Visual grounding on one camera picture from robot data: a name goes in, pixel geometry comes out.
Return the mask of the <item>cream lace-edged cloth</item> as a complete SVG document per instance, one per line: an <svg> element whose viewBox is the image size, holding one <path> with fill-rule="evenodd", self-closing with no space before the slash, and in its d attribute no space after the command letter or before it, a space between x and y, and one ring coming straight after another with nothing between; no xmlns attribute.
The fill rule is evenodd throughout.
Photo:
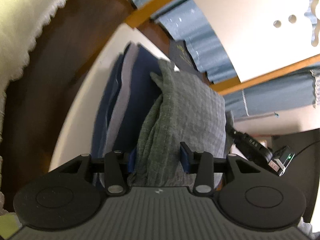
<svg viewBox="0 0 320 240"><path fill-rule="evenodd" d="M83 75L104 39L103 0L1 0L1 211L48 172Z"/></svg>

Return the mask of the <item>blue star-pattern curtain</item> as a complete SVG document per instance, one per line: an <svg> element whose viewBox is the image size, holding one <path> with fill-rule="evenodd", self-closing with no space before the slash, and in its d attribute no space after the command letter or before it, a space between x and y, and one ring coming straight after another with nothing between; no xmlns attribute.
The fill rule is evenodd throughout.
<svg viewBox="0 0 320 240"><path fill-rule="evenodd" d="M130 1L140 8L148 0ZM179 7L157 18L156 23L164 27L174 41L181 41L180 36L188 35L193 29L194 22L191 20L202 21L201 16L204 14L193 0L184 0ZM209 54L212 55L211 59L207 58L203 48L198 48L198 55L202 62L197 70L206 73L211 82L236 76L235 69L219 39L217 44L222 47L217 56L214 56L215 46L208 47ZM308 105L319 108L319 64L313 64L289 75L225 95L225 104L226 110L231 111L236 119L255 115L265 116L267 113L276 115L278 111Z"/></svg>

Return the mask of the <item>dark blue booklet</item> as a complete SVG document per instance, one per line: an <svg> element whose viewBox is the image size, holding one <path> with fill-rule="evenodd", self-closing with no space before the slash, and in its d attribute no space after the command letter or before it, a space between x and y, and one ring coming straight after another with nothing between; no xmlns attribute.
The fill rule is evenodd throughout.
<svg viewBox="0 0 320 240"><path fill-rule="evenodd" d="M209 84L206 74L197 70L193 58L187 50L185 41L170 41L169 59L173 61L180 70L196 75L203 83Z"/></svg>

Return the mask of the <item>orange wooden bed rail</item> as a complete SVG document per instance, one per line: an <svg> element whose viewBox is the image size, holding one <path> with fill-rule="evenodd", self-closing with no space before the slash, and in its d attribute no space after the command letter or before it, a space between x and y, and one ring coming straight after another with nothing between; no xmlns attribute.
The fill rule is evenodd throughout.
<svg viewBox="0 0 320 240"><path fill-rule="evenodd" d="M145 5L141 6L128 16L125 19L125 23L131 28L138 28L146 25L149 21L156 22L157 18L161 18L163 14L167 14L167 11L179 7L183 2L184 0L148 0ZM212 55L209 54L210 50L208 50L210 45L215 46L214 56L217 56L222 50L222 47L217 44L217 35L213 33L208 20L206 20L204 16L201 16L200 19L202 21L191 20L191 22L194 22L192 31L190 31L188 35L180 36L180 40L184 40L187 43L187 51L190 53L196 67L199 67L202 62L198 55L198 48L201 47L206 51L205 55L208 59L212 58ZM221 95L227 95L284 76L317 62L319 62L319 54L300 61L295 61L288 66L283 66L267 74L253 77L247 81L242 82L239 77L233 76L224 80L215 80L211 82L209 86Z"/></svg>

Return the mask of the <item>folded dark blue clothes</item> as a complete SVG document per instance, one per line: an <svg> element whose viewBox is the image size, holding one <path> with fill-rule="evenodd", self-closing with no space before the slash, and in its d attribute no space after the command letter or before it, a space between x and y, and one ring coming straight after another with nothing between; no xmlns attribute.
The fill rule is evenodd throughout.
<svg viewBox="0 0 320 240"><path fill-rule="evenodd" d="M141 44L128 43L100 100L91 142L93 159L115 150L136 153L142 124L161 94L151 73L161 74L157 58Z"/></svg>

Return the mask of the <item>grey knitted garment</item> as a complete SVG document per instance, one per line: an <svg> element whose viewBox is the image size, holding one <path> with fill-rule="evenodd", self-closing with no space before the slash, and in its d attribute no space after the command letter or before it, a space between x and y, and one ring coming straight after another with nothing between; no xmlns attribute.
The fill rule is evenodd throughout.
<svg viewBox="0 0 320 240"><path fill-rule="evenodd" d="M225 157L225 100L195 75L175 71L172 62L158 64L161 74L150 76L161 94L141 127L135 170L128 183L193 187L196 176L183 171L180 143L192 151Z"/></svg>

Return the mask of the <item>white wooden bed board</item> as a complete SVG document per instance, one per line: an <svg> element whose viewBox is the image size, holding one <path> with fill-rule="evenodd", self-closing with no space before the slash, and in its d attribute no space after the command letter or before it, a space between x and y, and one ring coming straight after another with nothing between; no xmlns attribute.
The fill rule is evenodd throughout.
<svg viewBox="0 0 320 240"><path fill-rule="evenodd" d="M310 0L193 0L241 82L319 54L306 12Z"/></svg>

